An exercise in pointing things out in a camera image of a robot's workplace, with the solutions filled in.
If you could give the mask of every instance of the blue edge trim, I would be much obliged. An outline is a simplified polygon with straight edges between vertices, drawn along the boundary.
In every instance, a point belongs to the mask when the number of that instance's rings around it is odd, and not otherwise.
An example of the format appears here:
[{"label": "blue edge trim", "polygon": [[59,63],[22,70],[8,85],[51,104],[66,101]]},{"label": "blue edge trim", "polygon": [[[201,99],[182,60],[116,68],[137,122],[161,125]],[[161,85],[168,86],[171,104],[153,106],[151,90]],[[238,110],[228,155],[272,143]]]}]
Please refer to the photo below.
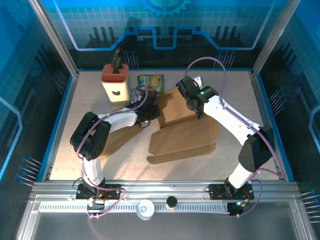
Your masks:
[{"label": "blue edge trim", "polygon": [[14,150],[15,150],[16,144],[17,144],[17,142],[18,142],[18,140],[19,140],[20,134],[21,134],[22,129],[23,129],[23,124],[22,124],[21,113],[19,112],[18,109],[16,109],[15,106],[9,104],[9,103],[8,103],[6,100],[4,100],[2,97],[0,97],[0,103],[1,103],[1,104],[4,104],[5,107],[7,107],[12,113],[14,113],[14,114],[16,115],[17,121],[18,121],[18,124],[19,124],[19,129],[18,129],[18,131],[17,131],[16,134],[15,134],[15,137],[14,137],[14,139],[13,139],[13,142],[12,142],[12,144],[11,144],[11,147],[10,147],[10,149],[9,149],[9,152],[8,152],[8,154],[6,155],[5,160],[4,160],[3,165],[2,165],[2,167],[1,167],[1,170],[0,170],[0,181],[1,181],[2,178],[3,178],[3,176],[4,176],[4,174],[5,174],[5,171],[6,171],[6,169],[7,169],[7,166],[8,166],[8,164],[9,164],[9,161],[10,161],[10,159],[11,159],[11,156],[12,156]]},{"label": "blue edge trim", "polygon": [[286,152],[285,152],[285,148],[284,148],[284,145],[282,143],[282,140],[281,140],[281,137],[280,137],[280,133],[279,133],[279,130],[278,130],[278,127],[277,127],[277,123],[276,123],[274,115],[272,114],[272,109],[271,109],[271,106],[270,106],[270,103],[269,103],[269,99],[268,99],[268,96],[267,96],[267,93],[266,93],[266,89],[264,87],[264,84],[262,82],[260,74],[258,74],[257,80],[258,80],[259,86],[261,88],[262,97],[263,97],[263,100],[264,100],[265,105],[266,105],[267,113],[268,113],[268,115],[270,117],[271,125],[272,125],[273,132],[274,132],[274,136],[275,136],[275,139],[277,141],[280,154],[282,156],[282,162],[283,162],[283,166],[284,166],[284,169],[285,169],[285,172],[286,172],[286,176],[287,176],[289,182],[294,182],[295,179],[294,179],[294,176],[292,174],[292,171],[291,171],[291,168],[290,168],[290,164],[289,164]]},{"label": "blue edge trim", "polygon": [[[136,70],[139,70],[139,71],[147,71],[147,70],[148,71],[152,71],[152,70],[155,70],[155,69],[156,68],[154,68],[154,69],[136,69]],[[201,70],[201,69],[208,70],[208,68],[197,68],[196,70]],[[250,68],[235,68],[235,69],[228,69],[228,70],[229,71],[250,71],[251,69]],[[79,72],[93,72],[93,71],[102,71],[102,69],[78,69],[78,71]],[[55,123],[54,123],[54,126],[53,126],[52,134],[51,134],[48,146],[47,146],[45,154],[44,154],[44,158],[43,158],[43,162],[42,162],[42,165],[41,165],[41,169],[40,169],[39,175],[37,177],[37,182],[41,181],[41,179],[42,179],[42,177],[43,177],[43,175],[45,173],[46,165],[47,165],[47,163],[49,161],[49,154],[50,154],[53,142],[54,142],[54,138],[55,138],[55,135],[56,135],[56,132],[57,132],[57,129],[58,129],[58,125],[59,125],[59,122],[60,122],[60,119],[61,119],[61,115],[62,115],[64,106],[65,106],[65,103],[66,103],[66,100],[67,100],[67,96],[68,96],[68,93],[69,93],[69,90],[70,90],[70,86],[71,86],[72,80],[73,80],[73,77],[70,75],[68,84],[66,86],[65,94],[64,94],[64,96],[62,98],[62,102],[61,102],[61,105],[60,105],[60,108],[59,108],[59,112],[58,112],[58,115],[56,117],[56,120],[55,120]],[[285,168],[285,171],[286,171],[286,175],[287,175],[288,181],[289,182],[294,182],[294,176],[292,174],[292,171],[291,171],[291,168],[290,168],[290,164],[289,164],[286,152],[285,152],[285,148],[284,148],[284,145],[283,145],[281,137],[280,137],[280,133],[279,133],[279,130],[278,130],[278,127],[277,127],[277,124],[276,124],[276,120],[275,120],[275,118],[274,118],[274,116],[272,114],[272,110],[271,110],[271,106],[269,104],[269,100],[268,100],[268,96],[267,96],[267,93],[266,93],[266,89],[264,87],[264,84],[262,82],[260,74],[258,74],[257,80],[258,80],[259,86],[261,88],[263,100],[266,103],[265,104],[266,105],[266,110],[267,110],[267,113],[268,113],[268,115],[270,117],[270,120],[271,120],[271,125],[272,125],[272,128],[273,128],[274,136],[276,138],[276,141],[277,141],[277,144],[278,144],[278,148],[279,148],[280,154],[282,156],[282,161],[283,161],[283,165],[284,165],[284,168]]]},{"label": "blue edge trim", "polygon": [[49,139],[49,143],[48,143],[48,146],[46,147],[46,151],[45,151],[45,154],[44,154],[44,157],[43,157],[41,168],[40,168],[38,177],[36,179],[37,182],[41,182],[41,179],[42,179],[43,175],[45,174],[45,169],[46,169],[46,166],[47,166],[48,161],[49,161],[49,154],[50,154],[52,145],[54,143],[54,139],[55,139],[55,136],[56,136],[56,133],[57,133],[57,129],[58,129],[60,120],[61,120],[62,112],[63,112],[65,104],[66,104],[67,96],[68,96],[72,81],[73,81],[73,77],[70,74],[70,77],[69,77],[69,80],[68,80],[68,84],[66,85],[66,88],[65,88],[65,91],[64,91],[64,95],[63,95],[63,98],[62,98],[62,101],[61,101],[61,104],[60,104],[60,108],[59,108],[58,114],[57,114],[55,122],[54,122],[52,133],[51,133],[51,136],[50,136],[50,139]]},{"label": "blue edge trim", "polygon": [[312,138],[313,138],[313,141],[316,145],[316,148],[318,149],[318,152],[320,153],[320,142],[318,140],[318,137],[317,137],[317,134],[313,128],[313,124],[314,124],[314,120],[315,120],[315,114],[317,112],[320,111],[320,105],[316,106],[312,111],[311,111],[311,114],[310,114],[310,119],[309,119],[309,130],[310,130],[310,133],[312,135]]}]

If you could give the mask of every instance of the snack bag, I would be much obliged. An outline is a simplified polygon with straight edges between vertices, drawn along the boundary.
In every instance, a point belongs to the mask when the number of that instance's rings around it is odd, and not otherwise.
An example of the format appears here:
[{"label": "snack bag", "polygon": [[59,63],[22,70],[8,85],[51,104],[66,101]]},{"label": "snack bag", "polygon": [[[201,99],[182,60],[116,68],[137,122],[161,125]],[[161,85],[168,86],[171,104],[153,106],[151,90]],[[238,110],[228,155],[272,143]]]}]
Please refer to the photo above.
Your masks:
[{"label": "snack bag", "polygon": [[[140,101],[141,98],[142,98],[142,95],[145,93],[146,91],[145,90],[135,90],[133,89],[132,92],[131,92],[131,100],[130,100],[130,103],[133,104],[137,101]],[[148,91],[149,93],[157,96],[158,92],[153,90],[153,91]]]},{"label": "snack bag", "polygon": [[163,94],[165,92],[165,78],[161,75],[139,75],[138,76],[138,84],[147,85],[147,90],[149,92],[156,91],[159,94]]}]

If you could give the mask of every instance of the cardboard flap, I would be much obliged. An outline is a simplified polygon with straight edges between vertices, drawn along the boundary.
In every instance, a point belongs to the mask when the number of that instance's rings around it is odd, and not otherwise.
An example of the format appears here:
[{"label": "cardboard flap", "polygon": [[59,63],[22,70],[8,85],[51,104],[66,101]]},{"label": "cardboard flap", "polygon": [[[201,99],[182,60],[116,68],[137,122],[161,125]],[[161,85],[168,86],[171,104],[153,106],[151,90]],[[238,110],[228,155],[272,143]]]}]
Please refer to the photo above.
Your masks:
[{"label": "cardboard flap", "polygon": [[216,149],[216,145],[213,143],[211,145],[202,146],[198,148],[193,148],[184,151],[173,152],[170,154],[160,155],[160,156],[148,156],[146,159],[150,164],[162,164],[170,161],[188,159],[195,156],[209,155]]},{"label": "cardboard flap", "polygon": [[149,153],[160,156],[209,146],[219,136],[219,123],[204,115],[160,129],[151,136]]},{"label": "cardboard flap", "polygon": [[195,112],[187,108],[186,100],[178,89],[157,97],[160,116],[157,118],[160,129],[195,116]]}]

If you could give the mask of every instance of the gear graphic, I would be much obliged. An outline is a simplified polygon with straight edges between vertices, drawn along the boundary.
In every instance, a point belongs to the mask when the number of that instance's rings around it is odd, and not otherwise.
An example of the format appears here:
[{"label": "gear graphic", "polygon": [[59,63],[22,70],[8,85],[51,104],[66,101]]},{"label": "gear graphic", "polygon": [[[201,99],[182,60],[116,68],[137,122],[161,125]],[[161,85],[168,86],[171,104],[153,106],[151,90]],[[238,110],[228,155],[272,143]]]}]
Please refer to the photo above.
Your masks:
[{"label": "gear graphic", "polygon": [[0,6],[6,6],[18,23],[27,20],[30,14],[30,5],[27,0],[0,0]]},{"label": "gear graphic", "polygon": [[190,4],[190,0],[141,0],[142,5],[150,14],[155,14],[157,17],[167,16],[173,17],[174,14],[179,14],[181,10],[186,9],[186,5]]}]

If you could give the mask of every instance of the green chip bag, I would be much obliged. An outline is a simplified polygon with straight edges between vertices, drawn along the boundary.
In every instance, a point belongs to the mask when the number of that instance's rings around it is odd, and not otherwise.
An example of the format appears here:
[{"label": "green chip bag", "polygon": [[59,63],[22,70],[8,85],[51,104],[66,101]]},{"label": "green chip bag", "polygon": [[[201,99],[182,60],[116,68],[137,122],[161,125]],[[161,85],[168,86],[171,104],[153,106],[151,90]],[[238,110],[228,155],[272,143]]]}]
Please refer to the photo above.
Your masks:
[{"label": "green chip bag", "polygon": [[165,92],[165,78],[161,75],[139,75],[138,84],[147,85],[148,91],[157,91],[160,94]]}]

